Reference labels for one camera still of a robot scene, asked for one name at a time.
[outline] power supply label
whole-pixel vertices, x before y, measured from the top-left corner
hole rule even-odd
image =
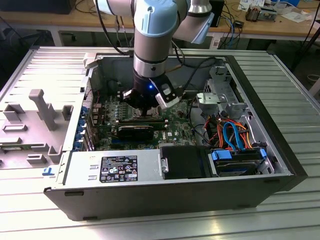
[[[137,156],[104,156],[100,169],[101,183],[138,181]]]

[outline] black cable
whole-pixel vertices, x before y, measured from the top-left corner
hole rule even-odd
[[[308,35],[305,37],[305,40],[303,41],[302,46],[300,47],[300,49],[299,49],[298,52],[300,52],[300,51],[302,50],[303,46],[305,45],[305,43],[306,43],[306,41],[307,41],[307,39],[308,39],[308,37],[309,37],[309,35],[310,35],[310,33],[311,33],[312,28],[314,27],[316,18],[317,18],[317,16],[318,16],[319,7],[320,7],[320,2],[319,2],[319,4],[318,4],[318,7],[316,8],[315,15],[314,15],[314,19],[313,19],[313,22],[312,22],[311,27],[310,27],[310,29],[309,29]]]
[[[206,61],[208,60],[211,60],[211,59],[216,59],[216,57],[214,56],[209,56],[205,59],[203,59],[202,61],[199,62],[199,64],[194,68],[193,72],[191,73],[188,81],[186,82],[186,84],[184,85],[184,87],[182,88],[183,92],[187,89],[189,83],[191,82],[192,78],[194,77],[196,71],[200,68],[201,64],[205,63]]]
[[[126,32],[126,27],[125,27],[125,23],[124,23],[124,20],[123,20],[122,16],[120,16],[120,21],[121,21],[121,25],[122,25],[122,28],[123,28],[123,33],[124,33],[124,37],[125,37],[125,40],[126,40],[126,44],[127,44],[128,48],[130,48],[128,37],[127,37],[127,32]]]
[[[101,17],[101,13],[100,13],[100,10],[99,10],[99,5],[98,5],[98,0],[95,0],[95,7],[96,7],[96,13],[98,14],[99,21],[100,21],[100,24],[101,24],[101,27],[103,29],[103,32],[104,32],[104,35],[105,35],[106,39],[109,41],[109,43],[112,45],[112,47],[118,53],[120,53],[121,55],[128,55],[127,52],[121,51],[116,45],[113,44],[113,42],[111,42],[111,39],[110,39],[110,36],[109,36],[109,34],[107,32],[106,26],[105,26],[104,21],[102,20],[102,17]]]
[[[193,124],[192,124],[192,122],[191,122],[191,109],[192,109],[192,105],[194,104],[195,100],[196,100],[196,97],[192,100],[191,105],[190,105],[190,108],[189,108],[189,111],[188,111],[188,119],[189,119],[189,123],[190,123],[191,129],[192,129],[196,134],[198,134],[203,140],[205,140],[205,142],[206,142],[207,144],[209,144],[209,145],[211,146],[211,144],[209,143],[209,141],[208,141],[200,132],[198,132],[198,130],[196,130],[196,127],[201,126],[201,125],[203,125],[203,124],[198,124],[198,125],[196,125],[196,126],[193,126]]]
[[[310,29],[309,29],[309,32],[308,32],[307,36],[305,37],[305,39],[304,39],[301,47],[299,48],[297,54],[295,55],[295,58],[294,58],[294,60],[293,60],[293,63],[292,63],[291,69],[290,69],[291,72],[294,72],[294,71],[295,71],[295,69],[296,69],[296,67],[299,65],[301,59],[304,57],[304,55],[306,54],[306,52],[309,50],[309,49],[308,49],[308,44],[306,45],[305,48],[304,48],[304,45],[305,45],[305,43],[307,42],[307,39],[308,39],[308,37],[309,37],[309,35],[310,35],[310,33],[311,33],[312,28],[314,27],[314,24],[315,24],[317,15],[318,15],[319,8],[320,8],[320,2],[319,2],[319,4],[318,4],[318,7],[316,8],[315,15],[314,15],[314,19],[313,19],[313,21],[312,21],[312,24],[311,24],[311,27],[310,27]]]
[[[229,9],[229,7],[228,7],[226,4],[224,4],[224,6],[226,7],[227,11],[222,11],[222,12],[223,12],[223,13],[228,14],[228,15],[229,15],[229,17],[228,17],[228,16],[226,16],[226,15],[224,15],[224,14],[222,14],[222,16],[223,16],[223,17],[225,17],[225,18],[230,19],[230,22],[231,22],[231,24],[233,25],[233,24],[234,24],[234,22],[235,22],[235,17],[230,13],[230,9]],[[225,37],[224,41],[221,43],[220,48],[222,48],[223,46],[224,46],[224,48],[226,48],[226,45],[227,45],[227,44],[229,44],[229,43],[230,43],[230,41],[231,41],[231,39],[230,39],[230,40],[229,40],[229,42],[228,42],[228,43],[226,43],[227,38],[229,37],[229,34],[230,34],[230,33],[231,33],[231,31],[232,31],[232,26],[230,25],[229,27],[230,27],[229,32],[228,32],[228,34],[226,35],[226,37]]]
[[[23,41],[27,44],[28,48],[30,47],[29,43],[28,43],[6,20],[4,20],[2,16],[0,16],[0,19],[1,19],[10,29],[12,29],[12,30],[15,32],[15,34],[16,34],[21,40],[23,40]]]
[[[186,63],[186,57],[185,57],[185,55],[182,53],[182,50],[179,49],[179,51],[181,51],[181,55],[182,55],[182,60],[181,60],[176,45],[175,45],[175,44],[172,44],[172,46],[173,46],[173,48],[174,48],[174,52],[175,52],[176,58],[178,59],[179,63],[180,63],[182,66],[185,66],[185,67],[191,68],[191,69],[195,69],[195,68],[204,69],[204,68],[208,68],[208,67],[212,66],[212,63],[211,63],[211,64],[208,64],[208,65],[200,66],[200,67],[198,67],[198,66],[196,66],[196,65],[194,66],[194,65],[187,64],[187,63]]]
[[[75,10],[77,10],[77,11],[80,12],[80,13],[84,13],[84,14],[95,14],[96,11],[82,11],[82,10],[80,10],[80,9],[78,8],[78,5],[81,4],[81,3],[83,3],[84,1],[85,1],[85,0],[81,0],[81,1],[77,2],[77,3],[75,4],[75,6],[74,6]]]

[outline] gray robot arm cover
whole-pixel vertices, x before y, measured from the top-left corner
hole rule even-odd
[[[213,20],[209,0],[97,0],[102,12],[134,18],[134,69],[154,78],[165,72],[171,39],[201,44]]]

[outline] floor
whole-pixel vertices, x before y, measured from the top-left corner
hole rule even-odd
[[[17,29],[16,32],[10,29],[6,29],[6,40],[0,40],[0,88],[4,86],[9,79],[13,71],[16,69],[20,61],[29,49],[29,46],[53,46],[53,41],[49,34],[42,32],[41,37],[32,37],[24,41],[19,41],[19,36],[29,36],[38,32],[34,30],[22,30]],[[93,41],[92,34],[90,32],[74,32],[74,37],[70,35],[64,35],[63,41],[65,46],[98,46],[98,47],[110,47],[104,34],[102,32],[95,33],[95,42]],[[111,33],[112,41],[119,42],[122,46],[126,46],[127,42],[123,33],[119,33],[119,40],[117,40],[116,34]],[[132,34],[128,34],[127,38],[130,40]],[[211,39],[207,37],[205,42],[201,45],[178,42],[182,48],[209,48]],[[231,46],[230,49],[245,50],[248,47],[248,39],[240,39],[238,44]],[[269,40],[255,39],[250,42],[251,50],[265,50],[269,44]],[[300,48],[301,42],[299,41],[283,41],[277,40],[271,43],[267,48],[268,51],[275,53],[288,67],[291,66],[293,58]],[[308,75],[320,75],[320,57],[319,47],[313,46],[308,54],[303,58],[299,66],[294,71],[294,75],[301,81],[301,83],[307,88],[311,88],[312,82],[308,80]]]

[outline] wire bundle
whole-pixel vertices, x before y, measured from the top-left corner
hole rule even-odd
[[[234,34],[235,34],[235,26],[234,26],[235,17],[230,13],[229,7],[226,4],[224,4],[224,6],[226,7],[227,11],[222,11],[221,17],[226,20],[227,25],[228,25],[228,23],[230,24],[230,26],[228,25],[230,30],[229,30],[228,34],[226,35],[225,39],[222,41],[222,43],[220,45],[220,48],[222,48],[222,47],[226,48],[226,46],[228,46],[228,49],[229,49],[231,46],[233,46],[235,44],[236,44],[236,46],[238,46],[238,43],[239,43],[240,37],[241,37],[241,33],[242,33],[242,28],[238,27],[239,34],[236,37],[234,37]],[[227,42],[227,38],[229,37],[229,34],[231,34],[231,38]]]
[[[228,139],[228,136],[227,136],[227,128],[231,128],[234,131],[230,139]],[[235,136],[236,143],[239,149],[252,148],[252,145],[249,139],[249,130],[239,122],[236,122],[229,118],[219,118],[217,119],[216,131],[217,131],[216,134],[213,135],[213,137],[210,138],[209,140],[209,143],[211,144],[214,142],[215,137],[218,136],[218,140],[214,145],[215,147],[223,149],[224,145],[227,144],[228,147],[225,148],[226,150],[235,151],[237,148],[231,143],[231,139],[233,138],[233,136]]]

